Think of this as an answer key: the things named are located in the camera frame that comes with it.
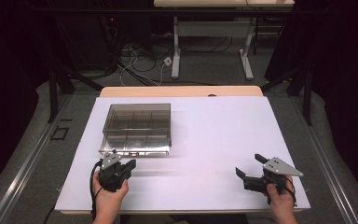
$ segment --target transparent container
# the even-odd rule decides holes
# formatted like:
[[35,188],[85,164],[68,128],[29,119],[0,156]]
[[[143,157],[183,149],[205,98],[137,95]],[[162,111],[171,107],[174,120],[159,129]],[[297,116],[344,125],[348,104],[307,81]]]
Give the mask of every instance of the transparent container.
[[122,156],[169,155],[170,104],[111,105],[103,127],[102,154]]

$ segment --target table leg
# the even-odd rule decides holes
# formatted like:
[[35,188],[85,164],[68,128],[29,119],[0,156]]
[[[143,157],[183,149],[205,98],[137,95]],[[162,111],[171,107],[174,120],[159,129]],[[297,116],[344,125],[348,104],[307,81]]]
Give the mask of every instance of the table leg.
[[172,74],[174,79],[179,78],[179,62],[180,62],[180,49],[179,49],[179,34],[178,34],[178,19],[173,18],[173,61],[172,61]]
[[244,49],[240,49],[240,56],[241,56],[243,71],[245,72],[247,80],[254,79],[251,65],[249,64],[249,60],[248,60],[249,49],[251,47],[252,36],[253,36],[254,29],[255,29],[254,26],[252,25],[252,21],[253,21],[253,19],[250,19],[250,21],[249,21],[245,47],[244,47]]

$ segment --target gray floor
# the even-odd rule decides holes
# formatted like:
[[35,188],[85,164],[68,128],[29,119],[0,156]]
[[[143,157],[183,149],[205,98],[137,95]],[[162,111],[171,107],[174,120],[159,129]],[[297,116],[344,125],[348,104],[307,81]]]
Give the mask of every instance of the gray floor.
[[[241,67],[238,49],[243,46],[242,39],[233,39],[229,49],[224,52],[196,52],[192,50],[208,50],[217,46],[223,38],[184,38],[180,77],[170,78],[170,67],[165,67],[162,85],[199,85],[193,82],[212,83],[215,85],[256,85],[265,84],[263,76],[267,69],[270,55],[276,38],[261,37],[256,55],[250,55],[250,63],[255,79],[247,81]],[[229,39],[217,50],[224,49]],[[169,55],[172,57],[170,42],[160,43],[154,47],[152,53],[158,59],[157,66],[151,71],[141,73],[144,76],[159,80],[162,60]],[[136,62],[136,68],[148,69],[153,61],[141,57]],[[97,76],[98,72],[88,72],[87,76]],[[127,73],[123,74],[122,82],[119,72],[109,77],[95,80],[104,86],[141,86]],[[47,124],[49,115],[48,83],[38,88],[39,104],[27,131],[22,137],[6,169],[0,176],[0,220],[6,223],[43,223],[49,209],[55,204],[59,196],[59,188],[63,184],[76,147],[92,109],[98,92],[87,85],[75,81],[76,92],[71,96],[60,96],[61,114],[56,122]],[[308,126],[301,118],[301,95],[287,97],[283,83],[265,95],[269,98],[282,135],[289,148],[296,168],[305,176],[303,184],[308,188],[307,195],[311,209],[296,214],[299,223],[358,223],[358,184],[346,164],[339,157],[330,128],[324,113],[324,101],[317,94],[312,94],[311,119],[313,126]],[[56,127],[68,128],[64,140],[51,140]],[[36,157],[36,163],[29,168],[29,176],[23,181],[24,188],[10,198],[8,189],[18,180],[19,171],[24,170],[24,163],[34,155],[36,150],[41,153]],[[12,206],[5,206],[7,199],[12,200]],[[249,223],[273,223],[269,213],[248,215]],[[48,223],[91,223],[89,215],[63,215],[54,211]],[[167,216],[133,216],[129,223],[172,223]]]

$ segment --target hand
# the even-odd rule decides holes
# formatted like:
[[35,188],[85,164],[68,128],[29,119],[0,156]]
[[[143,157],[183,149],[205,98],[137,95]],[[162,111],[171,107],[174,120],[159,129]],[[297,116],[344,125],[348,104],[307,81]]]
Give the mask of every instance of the hand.
[[93,223],[112,224],[115,221],[118,211],[120,210],[124,196],[129,191],[128,180],[124,180],[123,184],[121,185],[121,189],[119,189],[117,192],[111,192],[102,189],[100,182],[98,181],[99,174],[99,171],[95,172],[94,178],[92,180],[94,195],[98,193],[95,198],[97,217],[94,219]]
[[[286,177],[286,187],[288,189],[292,189],[293,178],[288,175]],[[274,218],[275,222],[279,224],[295,224],[296,218],[293,212],[294,208],[294,201],[292,195],[284,189],[282,194],[278,194],[275,185],[268,184],[267,185],[267,192],[269,197],[271,198],[271,213],[272,217]]]

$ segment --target white table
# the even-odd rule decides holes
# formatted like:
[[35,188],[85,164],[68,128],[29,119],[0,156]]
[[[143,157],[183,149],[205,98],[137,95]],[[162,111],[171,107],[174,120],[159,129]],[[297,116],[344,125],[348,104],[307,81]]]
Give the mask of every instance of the white table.
[[[293,0],[155,0],[155,7],[292,7]],[[244,49],[240,49],[243,71],[247,80],[253,80],[248,53],[254,34],[253,19],[248,21],[179,21],[173,20],[174,54],[172,78],[179,78],[180,49],[179,36],[232,36],[246,37]]]
[[[165,158],[136,158],[120,214],[243,213],[268,211],[261,193],[245,190],[235,167],[260,177],[255,153],[293,165],[269,100],[264,96],[97,98],[57,201],[63,213],[91,209],[90,172],[111,104],[169,103],[172,148]],[[298,207],[310,203],[294,178]]]

